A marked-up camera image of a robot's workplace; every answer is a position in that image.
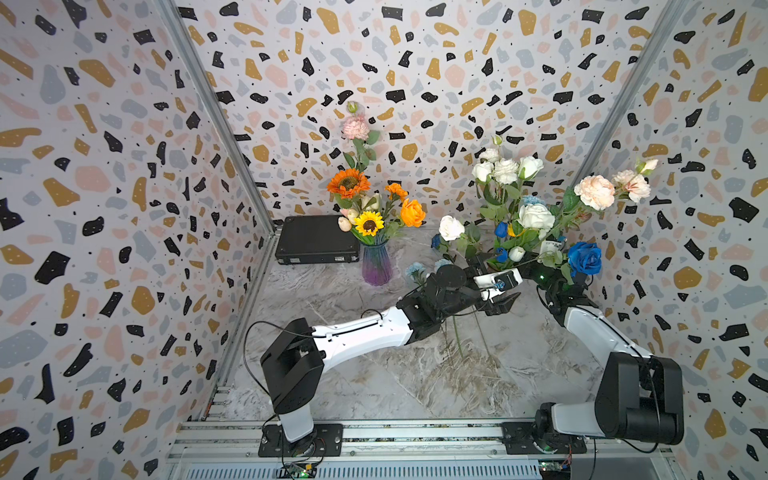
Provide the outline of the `blue rose bouquet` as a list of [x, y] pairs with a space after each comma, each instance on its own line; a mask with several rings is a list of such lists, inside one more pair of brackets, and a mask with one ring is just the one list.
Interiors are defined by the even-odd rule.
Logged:
[[592, 276], [602, 270], [602, 250], [595, 243], [578, 242], [569, 248], [567, 257], [572, 277]]

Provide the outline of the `purple ribbed glass vase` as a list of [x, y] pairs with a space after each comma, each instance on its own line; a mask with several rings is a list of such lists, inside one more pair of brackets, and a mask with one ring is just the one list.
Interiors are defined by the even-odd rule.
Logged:
[[362, 276], [367, 284], [383, 286], [391, 280], [393, 269], [387, 243], [364, 245], [361, 262]]

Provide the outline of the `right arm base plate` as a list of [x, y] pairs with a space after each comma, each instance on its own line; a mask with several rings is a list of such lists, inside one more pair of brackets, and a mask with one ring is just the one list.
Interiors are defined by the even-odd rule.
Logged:
[[588, 449], [582, 437], [542, 432], [534, 422], [503, 422], [501, 442], [508, 455], [566, 455], [586, 454]]

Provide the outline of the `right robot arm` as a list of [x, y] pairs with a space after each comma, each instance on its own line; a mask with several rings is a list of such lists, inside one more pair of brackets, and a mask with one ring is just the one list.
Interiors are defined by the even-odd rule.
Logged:
[[521, 268], [558, 325], [577, 337], [603, 369], [595, 398], [544, 403], [535, 416], [534, 441], [542, 449], [561, 437], [618, 439], [677, 445], [684, 437], [681, 367], [630, 340], [586, 293], [585, 274], [567, 279], [558, 269]]

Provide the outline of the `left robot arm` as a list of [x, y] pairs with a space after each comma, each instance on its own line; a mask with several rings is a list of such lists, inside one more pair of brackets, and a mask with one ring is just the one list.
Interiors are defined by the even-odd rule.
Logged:
[[465, 310], [489, 316], [509, 312], [523, 282], [517, 268], [487, 273], [447, 264], [385, 310], [330, 326], [304, 318], [279, 326], [260, 359], [264, 390], [279, 421], [281, 440], [300, 445], [315, 436], [310, 402], [323, 374], [368, 353], [406, 346], [437, 333], [444, 321]]

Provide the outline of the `small blue tulip flower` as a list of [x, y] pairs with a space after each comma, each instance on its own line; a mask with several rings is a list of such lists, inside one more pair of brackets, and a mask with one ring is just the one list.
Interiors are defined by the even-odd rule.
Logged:
[[457, 325], [456, 316], [452, 316], [451, 317], [451, 322], [452, 322], [452, 327], [453, 327], [453, 331], [454, 331], [454, 335], [455, 335], [456, 346], [457, 346], [457, 350], [458, 350], [459, 356], [460, 356], [460, 358], [462, 360], [464, 360], [465, 355], [464, 355], [463, 347], [462, 347], [462, 344], [461, 344], [461, 337], [460, 337], [459, 328], [458, 328], [458, 325]]

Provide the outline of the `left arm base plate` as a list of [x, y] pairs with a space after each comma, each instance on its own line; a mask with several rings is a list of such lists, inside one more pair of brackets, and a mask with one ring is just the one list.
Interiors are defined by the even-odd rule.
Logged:
[[305, 437], [289, 441], [283, 428], [268, 424], [262, 429], [258, 449], [260, 458], [339, 457], [344, 426], [341, 423], [316, 424]]

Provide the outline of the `light blue carnation flower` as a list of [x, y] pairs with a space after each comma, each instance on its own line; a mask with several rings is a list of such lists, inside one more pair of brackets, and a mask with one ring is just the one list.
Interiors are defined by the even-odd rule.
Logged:
[[452, 264], [453, 264], [453, 262], [451, 260], [443, 258], [443, 259], [440, 259], [440, 260], [436, 261], [434, 267], [435, 267], [436, 270], [439, 270], [443, 266], [452, 265]]

